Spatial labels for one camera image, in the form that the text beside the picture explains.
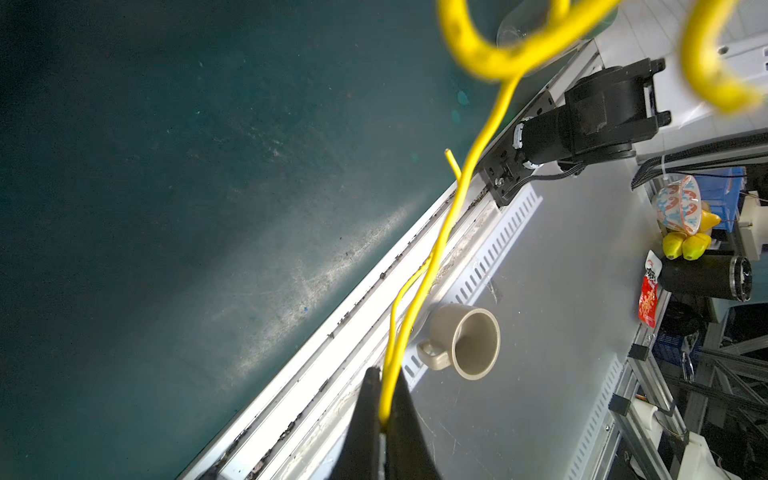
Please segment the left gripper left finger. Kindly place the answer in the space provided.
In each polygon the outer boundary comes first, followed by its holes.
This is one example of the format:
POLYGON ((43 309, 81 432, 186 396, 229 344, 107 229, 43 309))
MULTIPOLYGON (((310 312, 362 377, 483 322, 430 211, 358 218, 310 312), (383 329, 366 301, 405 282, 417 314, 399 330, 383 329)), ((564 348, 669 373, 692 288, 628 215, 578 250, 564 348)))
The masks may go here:
POLYGON ((330 479, 377 479, 380 464, 380 369, 365 371, 347 434, 330 479))

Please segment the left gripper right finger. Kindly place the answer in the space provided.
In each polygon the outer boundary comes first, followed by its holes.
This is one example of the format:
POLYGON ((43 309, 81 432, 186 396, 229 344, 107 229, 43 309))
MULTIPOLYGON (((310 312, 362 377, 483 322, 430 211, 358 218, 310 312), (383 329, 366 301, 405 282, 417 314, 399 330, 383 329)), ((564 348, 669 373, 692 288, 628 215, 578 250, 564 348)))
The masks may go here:
POLYGON ((405 376, 400 373, 386 427, 386 479, 441 479, 419 426, 405 376))

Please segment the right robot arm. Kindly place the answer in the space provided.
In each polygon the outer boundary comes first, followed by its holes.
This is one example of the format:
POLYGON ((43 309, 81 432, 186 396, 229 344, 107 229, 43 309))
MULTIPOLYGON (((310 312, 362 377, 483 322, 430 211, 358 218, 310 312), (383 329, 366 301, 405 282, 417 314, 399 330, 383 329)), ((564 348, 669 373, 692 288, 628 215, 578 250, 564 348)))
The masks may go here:
POLYGON ((544 105, 512 123, 485 153, 478 170, 499 208, 509 205, 535 170, 555 162, 557 179, 587 166, 634 156, 636 143, 715 114, 687 84, 678 57, 644 58, 578 79, 562 105, 544 105))

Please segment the small metal cup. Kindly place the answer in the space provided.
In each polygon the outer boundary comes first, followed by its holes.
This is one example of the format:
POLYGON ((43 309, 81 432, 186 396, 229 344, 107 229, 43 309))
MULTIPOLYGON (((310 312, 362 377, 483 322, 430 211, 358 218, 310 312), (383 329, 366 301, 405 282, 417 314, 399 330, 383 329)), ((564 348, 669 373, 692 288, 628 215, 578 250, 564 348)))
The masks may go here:
POLYGON ((452 367, 463 379, 477 381, 494 367, 500 347, 500 325, 493 313, 447 304, 430 317, 428 335, 417 345, 417 353, 430 370, 452 367))

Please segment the yellow toy bananas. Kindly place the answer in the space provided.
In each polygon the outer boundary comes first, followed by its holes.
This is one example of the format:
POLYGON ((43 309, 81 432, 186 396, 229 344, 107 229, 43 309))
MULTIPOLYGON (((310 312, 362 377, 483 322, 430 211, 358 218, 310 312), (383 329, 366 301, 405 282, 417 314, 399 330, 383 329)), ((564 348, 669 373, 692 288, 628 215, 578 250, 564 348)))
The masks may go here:
POLYGON ((709 211, 702 213, 702 223, 699 231, 694 235, 670 231, 662 241, 662 250, 669 260, 682 257, 687 261, 695 261, 704 255, 711 246, 711 230, 721 223, 721 218, 709 211))

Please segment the black thermos flask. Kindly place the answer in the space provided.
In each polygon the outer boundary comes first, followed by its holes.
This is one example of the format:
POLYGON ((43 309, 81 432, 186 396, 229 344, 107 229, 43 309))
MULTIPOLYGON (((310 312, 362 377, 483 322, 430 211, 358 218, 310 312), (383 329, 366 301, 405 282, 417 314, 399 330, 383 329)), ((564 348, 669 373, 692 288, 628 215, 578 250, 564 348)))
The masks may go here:
POLYGON ((752 265, 743 256, 716 254, 692 261, 665 259, 659 283, 676 294, 746 302, 752 295, 752 265))

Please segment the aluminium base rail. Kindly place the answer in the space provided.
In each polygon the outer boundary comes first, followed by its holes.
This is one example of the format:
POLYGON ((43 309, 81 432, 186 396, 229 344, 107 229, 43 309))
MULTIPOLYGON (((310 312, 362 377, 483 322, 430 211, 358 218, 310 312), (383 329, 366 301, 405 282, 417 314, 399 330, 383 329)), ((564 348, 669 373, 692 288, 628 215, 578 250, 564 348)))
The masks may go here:
MULTIPOLYGON (((551 204, 543 191, 557 165, 534 173, 499 208, 475 177, 447 257, 414 327, 403 372, 416 396, 430 456, 448 479, 522 478, 536 460, 533 398, 515 386, 532 374, 525 354, 537 334, 536 315, 554 308, 530 268, 543 253, 533 231, 551 204), (430 371, 416 343, 441 306, 493 313, 500 357, 490 375, 472 382, 430 371)), ((445 192, 342 302, 266 388, 188 466, 186 479, 325 479, 338 457, 365 371, 384 361, 389 315, 398 289, 424 259, 446 217, 445 192)))

